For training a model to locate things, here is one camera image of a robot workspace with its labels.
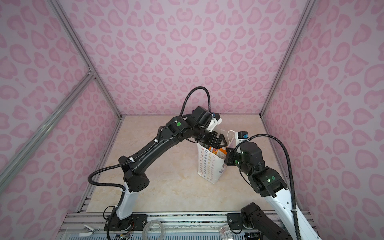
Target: wire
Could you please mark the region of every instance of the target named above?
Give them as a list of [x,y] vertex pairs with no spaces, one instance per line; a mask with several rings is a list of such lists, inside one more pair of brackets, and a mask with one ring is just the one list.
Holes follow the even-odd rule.
[[147,222],[147,224],[143,228],[143,232],[141,234],[141,237],[142,237],[143,240],[148,240],[147,235],[148,235],[149,229],[154,224],[158,224],[160,226],[160,229],[161,229],[161,234],[160,234],[160,236],[159,236],[159,238],[157,240],[163,240],[164,239],[164,237],[165,237],[164,225],[160,221],[158,221],[158,220],[152,220],[152,221]]
[[208,90],[205,88],[205,87],[202,87],[202,86],[199,86],[199,87],[195,87],[194,89],[192,89],[188,95],[186,96],[185,100],[184,100],[184,103],[183,103],[183,106],[181,107],[181,112],[180,112],[180,116],[183,116],[183,112],[184,112],[184,108],[185,108],[185,105],[187,104],[187,101],[188,101],[188,98],[192,95],[192,93],[198,89],[203,89],[205,91],[205,93],[207,94],[207,97],[208,97],[208,112],[211,112],[211,97],[209,96],[209,92]]
[[197,142],[194,142],[194,141],[192,141],[192,140],[190,140],[190,139],[188,139],[188,138],[186,138],[186,140],[187,140],[188,142],[197,143]]
[[106,220],[106,221],[108,221],[108,218],[106,218],[105,216],[104,216],[104,214],[105,214],[105,211],[109,208],[109,207],[115,207],[115,206],[108,206],[108,207],[106,207],[105,209],[104,209],[104,211],[103,211],[103,218]]
[[[251,141],[252,139],[257,138],[257,137],[270,137],[270,138],[272,138],[273,140],[277,141],[278,144],[280,144],[280,146],[282,147],[282,149],[284,151],[284,154],[285,154],[285,157],[286,157],[286,160],[287,160],[288,175],[289,175],[289,181],[290,181],[291,202],[292,202],[292,210],[293,210],[292,211],[292,214],[293,214],[293,224],[295,225],[296,239],[297,240],[301,240],[300,229],[299,229],[299,221],[297,219],[297,211],[295,211],[296,210],[295,185],[293,183],[292,166],[291,166],[291,160],[289,158],[288,151],[287,151],[286,147],[284,146],[284,144],[277,137],[269,135],[269,134],[264,134],[264,133],[256,134],[256,135],[253,135],[250,138],[248,138],[247,141]],[[235,152],[237,152],[237,149],[240,147],[241,144],[243,144],[244,142],[247,142],[247,141],[242,141],[241,143],[239,143],[236,146],[236,148],[235,148]]]
[[[156,139],[158,140],[159,137],[160,137],[160,132],[161,132],[161,129],[163,129],[165,126],[161,126],[159,127],[158,131],[157,131],[157,136],[156,136]],[[142,157],[143,155],[145,155],[149,150],[151,150],[151,148],[153,148],[155,145],[157,144],[157,142],[154,142],[152,144],[152,146],[150,146],[147,150],[145,150],[144,152],[142,152],[141,154],[137,155],[133,160],[136,160],[137,158],[140,158]],[[124,194],[125,194],[125,191],[126,191],[126,188],[125,186],[121,185],[121,184],[116,184],[116,183],[103,183],[103,182],[96,182],[94,181],[92,178],[99,174],[99,173],[102,173],[102,172],[105,172],[105,171],[108,171],[108,170],[111,170],[111,169],[115,169],[115,168],[118,168],[118,167],[123,167],[123,166],[126,166],[128,164],[132,163],[132,161],[128,161],[128,162],[125,162],[125,163],[121,163],[121,164],[116,164],[116,165],[113,165],[113,166],[109,166],[109,167],[104,167],[104,168],[101,168],[101,169],[98,169],[96,171],[94,171],[93,173],[91,173],[89,176],[88,176],[88,182],[92,185],[95,185],[95,186],[102,186],[102,187],[119,187],[122,189],[122,193],[121,193],[121,197],[120,197],[120,200],[119,200],[119,203],[116,205],[116,207],[114,207],[112,209],[112,213],[109,215],[108,219],[107,219],[107,239],[108,240],[111,240],[111,237],[109,235],[109,225],[111,223],[111,219],[112,219],[112,215],[116,213],[116,210],[120,207],[122,201],[123,201],[123,198],[124,198]]]
[[245,180],[245,178],[244,178],[243,174],[241,173],[241,170],[240,170],[240,169],[239,169],[239,173],[240,173],[241,177],[244,179],[244,181],[245,181],[246,183],[248,183],[248,185],[250,186],[251,184],[249,184],[249,182],[248,182],[247,180]]
[[[232,224],[234,224],[234,223],[240,223],[240,224],[241,224],[240,232],[234,232],[234,231],[232,230],[231,226],[232,226]],[[229,229],[230,229],[231,232],[233,232],[234,234],[239,235],[239,234],[243,231],[243,223],[242,223],[242,222],[233,222],[233,223],[231,223],[231,224],[229,225]]]

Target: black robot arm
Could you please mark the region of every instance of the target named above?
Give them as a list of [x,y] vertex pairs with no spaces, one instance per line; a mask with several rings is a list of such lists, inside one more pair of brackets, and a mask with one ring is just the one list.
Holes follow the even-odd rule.
[[149,179],[145,175],[147,168],[165,151],[183,141],[193,138],[195,141],[207,144],[214,148],[222,148],[227,145],[224,135],[217,137],[217,132],[212,131],[212,122],[220,121],[218,113],[210,113],[198,106],[191,114],[175,116],[165,126],[159,129],[158,135],[146,146],[135,154],[126,157],[121,156],[119,163],[124,172],[124,182],[127,183],[130,192],[138,192],[146,188]]

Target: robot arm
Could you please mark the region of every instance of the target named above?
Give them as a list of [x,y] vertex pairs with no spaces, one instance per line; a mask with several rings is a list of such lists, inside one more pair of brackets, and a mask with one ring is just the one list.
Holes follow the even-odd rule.
[[293,210],[291,192],[287,184],[276,170],[265,166],[261,149],[256,143],[247,141],[247,132],[237,132],[235,138],[238,142],[245,142],[243,142],[237,150],[235,150],[235,148],[227,148],[225,163],[229,166],[237,166],[240,171],[248,176],[249,183],[253,190],[260,194],[272,206],[291,236],[285,236],[285,232],[279,233],[280,230],[276,228],[277,226],[268,224],[265,219],[264,221],[259,221],[262,216],[262,211],[254,203],[249,204],[241,210],[245,224],[252,227],[262,227],[263,229],[260,230],[262,232],[264,230],[265,235],[269,239],[286,239],[285,237],[287,237],[287,239],[296,239],[292,213],[292,211],[296,211],[301,239],[320,239],[300,209],[296,206],[296,209]]
[[[109,229],[119,231],[130,227],[132,210],[138,193],[149,184],[149,179],[145,174],[146,169],[172,146],[191,137],[197,142],[214,148],[226,146],[224,136],[220,134],[217,137],[217,132],[212,131],[221,121],[219,114],[210,113],[199,106],[191,114],[173,117],[165,126],[159,128],[157,136],[150,143],[135,154],[129,157],[121,156],[119,163],[124,172],[126,190],[120,205],[116,206],[109,216],[104,230],[107,232]],[[246,141],[248,134],[244,131],[237,132],[235,138],[236,144],[238,144]],[[290,191],[278,172],[265,166],[261,149],[257,144],[247,141],[243,142],[238,149],[227,148],[225,163],[229,166],[237,166],[248,176],[253,190],[273,207],[290,235],[296,239]],[[320,239],[301,211],[297,207],[296,209],[302,239]],[[246,225],[264,231],[269,239],[292,239],[289,234],[266,217],[256,204],[252,203],[242,208],[241,213]]]
[[195,141],[222,148],[227,145],[224,135],[217,137],[213,128],[220,124],[222,119],[218,113],[210,113],[198,106],[191,114],[173,117],[165,126],[159,128],[157,136],[135,154],[119,158],[119,164],[124,172],[124,198],[120,207],[111,216],[111,227],[123,230],[129,227],[134,203],[138,193],[146,188],[149,179],[145,174],[146,169],[164,152],[183,141],[194,138]]

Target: clear plastic bag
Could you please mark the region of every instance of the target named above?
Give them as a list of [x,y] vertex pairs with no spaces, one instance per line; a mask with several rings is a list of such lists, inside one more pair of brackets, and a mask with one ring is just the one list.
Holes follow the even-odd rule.
[[220,232],[223,240],[233,240],[232,232],[228,224],[219,227],[218,231]]

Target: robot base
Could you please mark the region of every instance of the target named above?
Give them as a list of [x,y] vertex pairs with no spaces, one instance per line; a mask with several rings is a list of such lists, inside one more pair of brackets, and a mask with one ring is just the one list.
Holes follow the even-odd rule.
[[[111,217],[111,222],[109,224],[110,231],[124,231],[129,228],[129,226],[134,222],[133,231],[142,231],[144,229],[145,224],[147,223],[146,214],[132,214],[131,216],[119,219],[116,213],[114,213]],[[108,221],[105,223],[104,231],[107,230]]]

